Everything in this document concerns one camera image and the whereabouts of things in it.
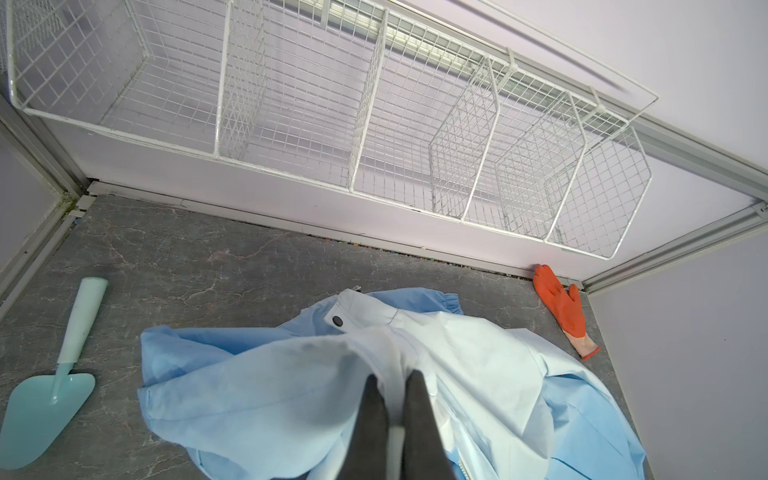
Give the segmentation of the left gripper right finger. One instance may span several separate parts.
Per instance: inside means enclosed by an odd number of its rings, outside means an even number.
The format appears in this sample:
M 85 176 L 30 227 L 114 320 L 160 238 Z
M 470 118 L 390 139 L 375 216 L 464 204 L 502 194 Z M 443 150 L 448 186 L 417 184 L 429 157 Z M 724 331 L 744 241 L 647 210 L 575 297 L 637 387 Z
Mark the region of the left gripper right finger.
M 401 479 L 454 480 L 452 463 L 442 446 L 424 375 L 413 370 L 405 382 L 405 429 Z

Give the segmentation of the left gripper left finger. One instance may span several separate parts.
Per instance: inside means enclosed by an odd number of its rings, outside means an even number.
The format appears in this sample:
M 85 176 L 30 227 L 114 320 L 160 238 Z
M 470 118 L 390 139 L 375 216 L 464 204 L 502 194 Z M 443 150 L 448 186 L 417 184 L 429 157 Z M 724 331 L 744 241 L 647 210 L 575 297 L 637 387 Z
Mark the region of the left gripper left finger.
M 352 437 L 338 480 L 386 478 L 389 417 L 374 375 L 366 379 Z

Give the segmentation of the light blue jacket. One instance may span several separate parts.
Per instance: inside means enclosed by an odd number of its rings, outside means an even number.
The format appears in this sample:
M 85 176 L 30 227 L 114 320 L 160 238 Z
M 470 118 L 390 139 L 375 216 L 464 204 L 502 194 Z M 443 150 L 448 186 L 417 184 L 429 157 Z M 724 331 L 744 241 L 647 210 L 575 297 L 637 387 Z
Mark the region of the light blue jacket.
M 645 451 L 602 381 L 533 332 L 424 288 L 345 290 L 274 328 L 145 330 L 148 428 L 211 479 L 331 479 L 366 386 L 388 439 L 423 375 L 457 479 L 641 479 Z

